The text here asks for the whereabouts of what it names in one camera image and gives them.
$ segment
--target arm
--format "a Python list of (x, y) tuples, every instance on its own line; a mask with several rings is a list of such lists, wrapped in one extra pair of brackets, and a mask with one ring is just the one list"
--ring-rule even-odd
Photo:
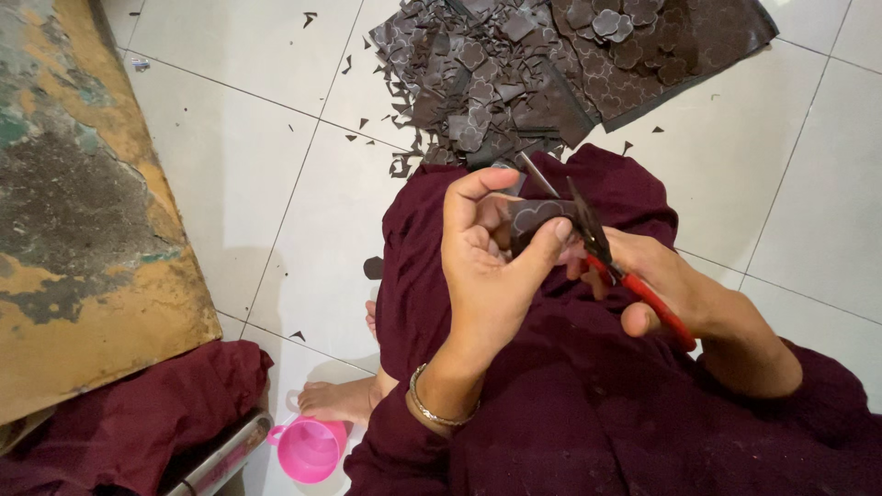
[[(701, 362), (733, 393), (754, 398), (792, 394), (803, 379), (799, 360), (775, 335), (751, 300), (723, 288), (693, 269), (679, 255), (651, 237), (604, 228), (615, 261), (645, 281), (701, 340)], [(568, 260), (567, 274), (596, 287), (595, 273)], [(622, 313), (624, 331), (640, 337), (661, 327), (649, 305), (636, 303)]]
[(508, 200), (490, 192), (517, 180), (515, 170), (482, 169), (448, 188), (441, 259), (451, 331), (415, 391), (402, 381), (374, 409), (362, 444), (344, 465), (351, 493), (447, 493), (447, 440), (454, 430), (423, 415), (415, 395), (432, 414), (454, 422), (475, 412), (484, 373), (517, 334), (572, 230), (570, 221), (552, 219), (517, 259), (509, 260), (502, 232), (508, 229)]
[[(879, 445), (882, 428), (854, 374), (776, 336), (748, 297), (723, 288), (654, 239), (604, 229), (616, 262), (647, 282), (701, 339), (699, 364), (734, 393), (733, 401), (829, 447)], [(596, 274), (582, 274), (572, 258), (567, 262), (571, 278), (600, 284)], [(652, 309), (636, 303), (623, 312), (622, 327), (636, 337), (661, 324)]]

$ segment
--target red scissors handle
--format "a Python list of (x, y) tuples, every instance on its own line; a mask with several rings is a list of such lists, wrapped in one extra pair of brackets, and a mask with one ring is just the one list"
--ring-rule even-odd
[(689, 352), (695, 349), (695, 338), (689, 333), (689, 329), (687, 329), (683, 321), (680, 320), (680, 318), (677, 317), (666, 304), (664, 304), (662, 299), (649, 289), (645, 282), (641, 281), (640, 278), (634, 274), (626, 274), (622, 279), (622, 285), (640, 297), (640, 299), (648, 304), (655, 314), (659, 316), (659, 320), (661, 320), (662, 323), (673, 329), (676, 342), (680, 345), (680, 348), (683, 351)]

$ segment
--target hand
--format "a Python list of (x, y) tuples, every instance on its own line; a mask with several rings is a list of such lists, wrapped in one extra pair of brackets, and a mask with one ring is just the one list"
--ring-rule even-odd
[(511, 169), (482, 169), (447, 188), (441, 260), (452, 307), (451, 338), (490, 360), (512, 340), (534, 293), (555, 265), (570, 235), (565, 218), (546, 222), (528, 248), (509, 261), (509, 201), (490, 194), (518, 180)]
[[(698, 272), (675, 252), (652, 237), (624, 233), (618, 229), (603, 228), (609, 240), (613, 260), (626, 272), (637, 275), (673, 311), (696, 338), (704, 338), (714, 331), (710, 325), (713, 305), (725, 289)], [(581, 244), (570, 246), (564, 252), (567, 276), (590, 284), (595, 297), (605, 296), (596, 271), (588, 271)], [(640, 337), (662, 326), (648, 304), (629, 305), (622, 313), (622, 328), (634, 337)]]

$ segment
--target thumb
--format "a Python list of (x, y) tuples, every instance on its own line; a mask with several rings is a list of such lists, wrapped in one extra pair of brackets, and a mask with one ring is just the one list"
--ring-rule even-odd
[(644, 336), (661, 326), (653, 309), (643, 302), (629, 304), (622, 312), (622, 329), (631, 337)]
[(519, 273), (522, 281), (538, 288), (557, 263), (570, 231), (572, 222), (565, 217), (545, 222), (536, 231), (526, 250), (508, 265), (509, 270)]

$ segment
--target person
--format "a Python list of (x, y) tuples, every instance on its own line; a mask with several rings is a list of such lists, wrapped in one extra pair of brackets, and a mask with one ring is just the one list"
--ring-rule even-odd
[[(565, 218), (509, 259), (511, 199), (490, 193), (515, 173), (421, 167), (383, 221), (368, 317), (380, 373), (300, 398), (304, 414), (369, 420), (344, 463), (350, 494), (879, 492), (882, 423), (860, 381), (680, 258), (658, 180), (590, 145), (566, 164), (531, 158), (560, 192), (573, 177), (615, 261), (702, 355), (674, 347), (627, 289), (599, 287)], [(541, 192), (527, 182), (521, 196)]]

